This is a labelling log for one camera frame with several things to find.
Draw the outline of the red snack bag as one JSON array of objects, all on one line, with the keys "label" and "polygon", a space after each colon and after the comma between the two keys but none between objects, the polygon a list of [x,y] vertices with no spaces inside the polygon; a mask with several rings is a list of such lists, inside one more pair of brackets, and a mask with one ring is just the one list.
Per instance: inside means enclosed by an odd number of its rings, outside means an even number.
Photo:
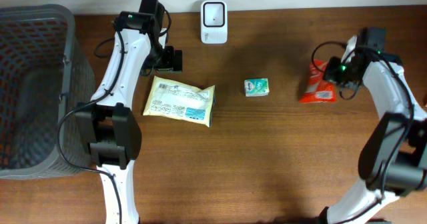
[{"label": "red snack bag", "polygon": [[336,102],[335,87],[332,83],[323,79],[324,73],[310,65],[310,78],[305,93],[300,103],[327,103]]}]

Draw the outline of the yellow snack bag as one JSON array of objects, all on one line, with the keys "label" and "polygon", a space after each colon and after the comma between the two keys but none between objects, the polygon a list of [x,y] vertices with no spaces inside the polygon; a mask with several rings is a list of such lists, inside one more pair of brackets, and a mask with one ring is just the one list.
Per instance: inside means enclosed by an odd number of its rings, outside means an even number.
[{"label": "yellow snack bag", "polygon": [[167,117],[211,127],[215,101],[215,85],[200,89],[155,76],[143,115]]}]

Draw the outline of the teal tissue pack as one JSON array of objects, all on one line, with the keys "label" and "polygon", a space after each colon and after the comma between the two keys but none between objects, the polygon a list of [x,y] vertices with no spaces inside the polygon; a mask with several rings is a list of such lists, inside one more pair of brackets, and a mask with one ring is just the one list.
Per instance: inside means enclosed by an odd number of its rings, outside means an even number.
[{"label": "teal tissue pack", "polygon": [[270,93],[269,81],[267,78],[246,79],[244,81],[246,97],[261,97]]}]

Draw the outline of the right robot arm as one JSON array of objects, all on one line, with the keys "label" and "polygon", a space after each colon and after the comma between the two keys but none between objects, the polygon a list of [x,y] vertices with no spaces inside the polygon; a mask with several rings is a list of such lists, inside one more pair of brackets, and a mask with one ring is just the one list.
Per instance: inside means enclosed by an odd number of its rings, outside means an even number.
[{"label": "right robot arm", "polygon": [[386,30],[363,27],[332,57],[323,79],[357,94],[366,87],[379,122],[358,159],[359,178],[317,223],[371,223],[382,208],[426,189],[426,111],[404,76],[401,58],[384,50]]}]

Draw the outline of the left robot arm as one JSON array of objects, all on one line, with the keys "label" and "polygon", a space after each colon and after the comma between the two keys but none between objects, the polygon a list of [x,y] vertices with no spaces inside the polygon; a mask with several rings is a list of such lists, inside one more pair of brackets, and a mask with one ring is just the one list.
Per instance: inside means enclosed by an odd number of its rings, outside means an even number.
[{"label": "left robot arm", "polygon": [[141,0],[137,12],[113,22],[114,48],[91,101],[78,106],[75,120],[84,150],[103,184],[107,223],[139,223],[133,169],[142,134],[131,110],[139,77],[152,71],[178,72],[182,52],[167,45],[170,15],[158,0]]}]

